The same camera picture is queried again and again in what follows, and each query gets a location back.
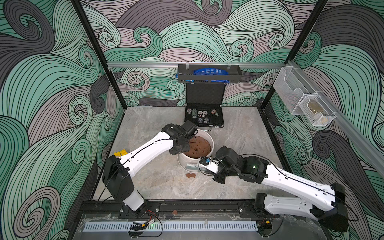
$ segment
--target open case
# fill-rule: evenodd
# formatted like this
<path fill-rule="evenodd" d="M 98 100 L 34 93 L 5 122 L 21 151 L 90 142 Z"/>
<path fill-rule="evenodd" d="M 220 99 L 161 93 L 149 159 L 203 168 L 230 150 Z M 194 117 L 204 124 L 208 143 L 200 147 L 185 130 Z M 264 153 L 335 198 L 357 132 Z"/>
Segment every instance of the open case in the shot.
<path fill-rule="evenodd" d="M 200 127 L 223 127 L 224 83 L 187 83 L 185 85 L 184 121 L 191 121 Z"/>

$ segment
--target white bucket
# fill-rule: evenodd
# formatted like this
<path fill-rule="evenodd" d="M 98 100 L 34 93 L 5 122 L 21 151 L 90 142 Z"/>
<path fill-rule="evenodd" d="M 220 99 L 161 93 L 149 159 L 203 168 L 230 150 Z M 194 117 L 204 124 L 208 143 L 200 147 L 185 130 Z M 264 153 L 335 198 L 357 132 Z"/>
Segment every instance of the white bucket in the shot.
<path fill-rule="evenodd" d="M 211 145 L 211 151 L 207 155 L 208 157 L 211 156 L 215 147 L 214 140 L 212 139 L 211 135 L 209 135 L 206 131 L 203 131 L 201 129 L 198 129 L 197 131 L 198 132 L 196 134 L 196 137 L 204 138 L 209 142 L 209 145 Z M 177 155 L 177 161 L 179 162 L 180 166 L 184 168 L 184 170 L 188 172 L 198 172 L 198 170 L 189 170 L 189 169 L 186 169 L 185 167 L 188 163 L 199 164 L 200 158 L 191 158 L 186 156 L 184 153 L 180 153 Z"/>

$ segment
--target metal shelf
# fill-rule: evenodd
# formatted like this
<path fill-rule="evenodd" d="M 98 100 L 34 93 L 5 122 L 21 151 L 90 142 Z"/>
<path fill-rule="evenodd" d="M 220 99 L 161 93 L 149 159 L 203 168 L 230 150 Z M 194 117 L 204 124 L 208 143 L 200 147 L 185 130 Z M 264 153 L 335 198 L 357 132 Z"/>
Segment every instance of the metal shelf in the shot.
<path fill-rule="evenodd" d="M 280 69 L 284 67 L 284 63 L 211 63 L 211 62 L 124 62 L 124 61 L 111 61 L 107 62 L 109 68 L 177 68 L 178 65 L 239 65 L 241 68 L 268 68 Z"/>

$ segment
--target black cable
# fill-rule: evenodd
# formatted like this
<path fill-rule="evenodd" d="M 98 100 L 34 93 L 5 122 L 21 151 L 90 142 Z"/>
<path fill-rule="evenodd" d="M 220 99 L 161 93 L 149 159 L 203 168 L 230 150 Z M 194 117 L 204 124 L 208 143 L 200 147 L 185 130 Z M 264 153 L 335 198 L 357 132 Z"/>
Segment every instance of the black cable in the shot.
<path fill-rule="evenodd" d="M 281 220 L 281 223 L 280 223 L 280 226 L 276 229 L 276 231 L 274 231 L 273 233 L 271 233 L 271 234 L 269 234 L 269 235 L 262 235 L 262 234 L 260 234 L 262 237 L 269 237 L 269 236 L 272 236 L 273 234 L 275 234 L 275 233 L 277 233 L 277 231 L 280 229 L 280 227 L 281 227 L 281 225 L 283 224 L 283 221 L 284 221 L 284 219 L 285 219 L 285 214 L 283 215 L 283 219 Z"/>
<path fill-rule="evenodd" d="M 160 219 L 156 216 L 156 214 L 152 214 L 151 212 L 150 213 L 145 213 L 145 214 L 148 214 L 148 215 L 151 215 L 151 216 L 153 216 L 153 217 L 155 217 L 159 222 L 160 222 L 160 225 L 161 225 L 161 233 L 159 234 L 159 235 L 157 235 L 157 236 L 138 236 L 138 237 L 159 237 L 159 236 L 161 236 L 161 234 L 163 233 L 163 224 L 162 224 L 162 222 L 160 221 Z"/>
<path fill-rule="evenodd" d="M 159 141 L 163 141 L 163 140 L 177 140 L 177 139 L 166 138 L 166 139 L 159 139 L 159 140 L 156 140 L 156 141 L 154 141 L 154 142 L 159 142 Z M 139 150 L 137 153 L 135 153 L 132 157 L 130 157 L 129 159 L 127 159 L 122 165 L 126 164 L 129 160 L 131 160 L 134 156 L 136 156 L 136 154 L 138 154 L 139 152 L 143 151 L 145 148 L 147 148 L 147 147 L 151 146 L 152 144 L 154 144 L 154 142 L 152 142 L 152 143 L 149 144 L 148 146 L 145 146 L 145 147 L 143 147 L 142 149 L 140 149 L 140 150 Z"/>
<path fill-rule="evenodd" d="M 105 189 L 107 188 L 109 182 L 111 181 L 113 175 L 115 175 L 115 174 L 118 172 L 118 170 L 119 170 L 119 169 L 117 169 L 117 170 L 111 175 L 111 178 L 108 180 L 107 184 L 105 184 L 104 189 L 101 191 L 101 194 L 100 194 L 99 198 L 97 199 L 97 201 L 96 201 L 96 203 L 95 203 L 95 207 L 98 207 L 97 203 L 100 201 L 100 198 L 101 198 L 101 196 L 103 195 Z"/>
<path fill-rule="evenodd" d="M 243 156 L 243 155 L 255 155 L 255 156 L 257 156 L 257 157 L 263 158 L 263 159 L 269 161 L 270 163 L 272 163 L 272 165 L 277 169 L 277 171 L 279 171 L 279 173 L 281 173 L 281 174 L 282 174 L 283 176 L 285 176 L 286 178 L 295 180 L 295 181 L 297 181 L 297 182 L 299 182 L 299 183 L 305 184 L 305 185 L 310 186 L 310 187 L 313 187 L 313 188 L 315 188 L 315 189 L 317 189 L 317 190 L 319 190 L 319 191 L 325 192 L 325 193 L 327 193 L 327 194 L 329 194 L 329 195 L 331 195 L 331 196 L 334 196 L 335 198 L 337 198 L 337 199 L 339 199 L 340 201 L 342 201 L 343 204 L 344 204 L 347 208 L 349 208 L 349 210 L 351 210 L 351 212 L 353 212 L 353 214 L 355 215 L 355 217 L 356 217 L 355 220 L 348 219 L 348 221 L 351 221 L 351 222 L 357 222 L 357 221 L 359 221 L 359 217 L 358 217 L 358 215 L 357 215 L 357 214 L 352 210 L 352 208 L 350 208 L 350 207 L 347 205 L 347 203 L 345 203 L 345 201 L 343 201 L 341 198 L 339 198 L 339 197 L 333 195 L 332 193 L 329 193 L 329 192 L 327 192 L 327 191 L 325 191 L 325 190 L 323 190 L 323 189 L 320 189 L 320 188 L 318 188 L 318 187 L 309 185 L 308 183 L 305 183 L 305 182 L 302 182 L 302 181 L 300 181 L 300 180 L 297 180 L 297 179 L 294 179 L 294 178 L 291 178 L 291 177 L 287 176 L 286 174 L 282 173 L 282 172 L 275 166 L 275 164 L 273 164 L 273 162 L 272 162 L 271 160 L 269 160 L 268 158 L 266 158 L 266 157 L 260 156 L 260 155 L 258 155 L 258 154 L 253 154 L 253 153 L 242 154 L 242 155 L 240 155 L 240 156 Z"/>
<path fill-rule="evenodd" d="M 109 196 L 109 197 L 107 197 L 106 199 L 104 199 L 99 205 L 97 205 L 97 206 L 95 206 L 95 207 L 98 207 L 98 206 L 100 206 L 101 204 L 103 204 L 103 202 L 105 202 L 106 200 L 108 200 L 108 199 L 110 199 L 112 196 Z"/>

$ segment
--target brown dough crumbs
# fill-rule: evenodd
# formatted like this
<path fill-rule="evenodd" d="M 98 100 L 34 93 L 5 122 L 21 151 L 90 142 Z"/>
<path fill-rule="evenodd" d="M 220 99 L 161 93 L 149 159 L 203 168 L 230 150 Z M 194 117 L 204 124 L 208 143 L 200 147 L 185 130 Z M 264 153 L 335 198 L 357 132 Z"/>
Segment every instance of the brown dough crumbs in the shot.
<path fill-rule="evenodd" d="M 184 154 L 191 158 L 205 157 L 211 152 L 211 145 L 203 137 L 196 137 L 189 140 L 189 147 L 191 148 Z"/>

